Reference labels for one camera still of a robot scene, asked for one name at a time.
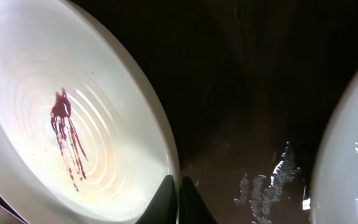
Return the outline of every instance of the dark red smear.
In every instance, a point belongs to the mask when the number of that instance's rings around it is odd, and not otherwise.
[[[78,139],[77,132],[75,130],[73,122],[70,119],[70,116],[71,116],[71,103],[67,97],[67,93],[66,93],[65,89],[62,88],[61,95],[56,92],[56,102],[50,112],[50,124],[52,125],[52,128],[55,131],[57,142],[58,142],[59,148],[60,148],[60,154],[63,156],[63,152],[64,152],[63,149],[68,148],[67,135],[65,132],[65,126],[66,126],[65,118],[68,120],[69,126],[70,126],[70,128],[69,128],[70,133],[68,135],[68,139],[70,140],[70,146],[74,152],[74,158],[73,158],[73,155],[71,154],[71,151],[70,150],[67,150],[67,151],[69,151],[70,157],[73,159],[73,164],[74,165],[76,164],[76,166],[77,166],[77,174],[80,173],[78,171],[78,170],[80,170],[82,173],[82,176],[84,177],[84,179],[86,179],[84,168],[83,168],[80,156],[78,155],[77,143],[81,149],[82,155],[84,155],[86,160],[88,160],[88,158],[86,157],[86,154],[82,148],[80,140]],[[71,179],[74,181],[74,177],[73,177],[71,168],[68,168],[68,171],[70,173]],[[78,191],[78,187],[75,183],[74,183],[74,187]]]

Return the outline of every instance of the dark surface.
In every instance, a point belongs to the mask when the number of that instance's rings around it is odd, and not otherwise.
[[[255,221],[233,202],[239,182],[244,173],[270,175],[291,139],[303,172],[284,186],[270,219],[308,223],[303,187],[358,69],[358,0],[74,2],[143,69],[171,124],[182,174],[198,183],[217,222]]]
[[[199,195],[197,188],[189,177],[181,181],[179,223],[218,224]]]

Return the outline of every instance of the white ceramic dish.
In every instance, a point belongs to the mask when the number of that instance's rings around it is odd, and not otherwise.
[[[78,192],[50,125],[62,87],[88,155]],[[29,223],[134,223],[167,174],[178,183],[167,117],[119,41],[67,2],[0,0],[2,198]]]
[[[313,224],[358,223],[358,74],[324,134],[311,195]]]

